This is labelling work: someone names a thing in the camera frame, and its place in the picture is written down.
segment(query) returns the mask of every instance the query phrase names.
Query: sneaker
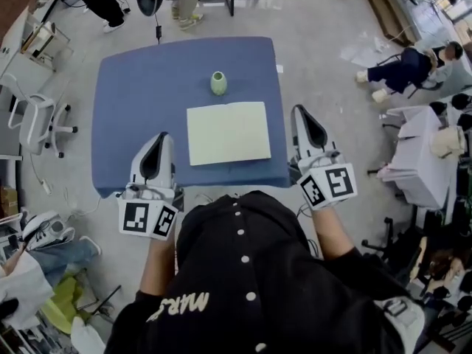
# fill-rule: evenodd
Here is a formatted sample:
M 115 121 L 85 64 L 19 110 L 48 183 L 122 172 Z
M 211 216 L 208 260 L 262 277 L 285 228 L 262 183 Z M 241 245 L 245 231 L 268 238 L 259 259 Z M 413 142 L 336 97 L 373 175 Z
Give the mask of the sneaker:
M 379 89 L 372 93 L 372 98 L 376 103 L 382 103 L 390 98 L 390 94 L 385 89 Z
M 102 254 L 102 249 L 89 236 L 82 236 L 79 240 L 89 241 L 90 244 L 93 245 L 95 247 L 95 249 L 98 251 L 98 255 L 100 256 Z
M 103 32 L 105 32 L 105 33 L 114 32 L 116 29 L 119 29 L 119 28 L 122 27 L 124 24 L 125 24 L 124 21 L 123 21 L 122 24 L 118 25 L 117 27 L 111 27 L 110 24 L 106 24 L 106 25 L 103 27 Z
M 355 75 L 355 81 L 358 83 L 367 83 L 369 81 L 369 75 L 367 74 L 367 71 L 359 71 Z
M 170 7 L 170 12 L 172 13 L 173 20 L 180 19 L 180 9 L 178 7 Z
M 192 15 L 192 17 L 190 18 L 187 18 L 185 20 L 181 20 L 179 19 L 178 20 L 178 26 L 182 29 L 182 30 L 187 30 L 188 28 L 190 27 L 194 27 L 195 25 L 198 25 L 201 23 L 201 20 L 204 19 L 204 15 L 203 14 L 198 14 L 198 15 Z

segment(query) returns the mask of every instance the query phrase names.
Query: paper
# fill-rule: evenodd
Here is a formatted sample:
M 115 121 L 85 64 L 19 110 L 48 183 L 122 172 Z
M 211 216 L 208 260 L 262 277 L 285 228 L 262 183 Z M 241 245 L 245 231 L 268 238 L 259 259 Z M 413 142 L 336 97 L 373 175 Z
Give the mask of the paper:
M 190 165 L 270 159 L 264 103 L 187 109 Z

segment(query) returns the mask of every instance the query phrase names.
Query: black pants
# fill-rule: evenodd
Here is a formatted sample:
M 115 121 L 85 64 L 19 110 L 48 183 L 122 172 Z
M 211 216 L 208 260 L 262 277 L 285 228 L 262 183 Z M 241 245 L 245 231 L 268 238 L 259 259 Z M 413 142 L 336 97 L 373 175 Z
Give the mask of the black pants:
M 421 86 L 431 71 L 431 61 L 415 49 L 405 49 L 400 60 L 367 70 L 369 81 L 385 80 L 386 86 L 403 93 L 411 83 Z
M 99 17 L 108 21 L 111 27 L 123 23 L 123 11 L 117 0 L 82 0 L 87 7 Z

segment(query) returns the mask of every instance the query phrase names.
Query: blue table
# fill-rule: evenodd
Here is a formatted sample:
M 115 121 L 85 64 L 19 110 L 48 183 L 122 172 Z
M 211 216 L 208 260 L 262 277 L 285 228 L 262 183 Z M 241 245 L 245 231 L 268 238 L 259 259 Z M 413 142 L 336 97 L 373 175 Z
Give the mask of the blue table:
M 222 71 L 228 79 L 228 91 L 222 97 L 213 95 L 209 86 L 215 71 Z M 265 103 L 271 159 L 191 167 L 187 109 L 243 101 Z M 290 186 L 271 39 L 206 38 L 104 59 L 95 91 L 91 143 L 92 178 L 102 197 L 125 188 L 133 157 L 162 131 L 174 141 L 173 161 L 180 186 Z

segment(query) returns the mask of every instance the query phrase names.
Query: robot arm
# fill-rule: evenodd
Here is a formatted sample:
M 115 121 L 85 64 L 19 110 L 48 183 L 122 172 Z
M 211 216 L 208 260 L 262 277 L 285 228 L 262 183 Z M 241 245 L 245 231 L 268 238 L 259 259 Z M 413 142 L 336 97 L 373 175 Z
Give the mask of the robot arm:
M 167 240 L 176 222 L 173 140 L 160 133 L 136 154 L 130 181 L 117 194 L 119 231 Z
M 356 196 L 353 166 L 346 163 L 326 129 L 301 105 L 292 109 L 291 126 L 296 151 L 291 175 L 302 187 L 308 206 L 322 209 Z

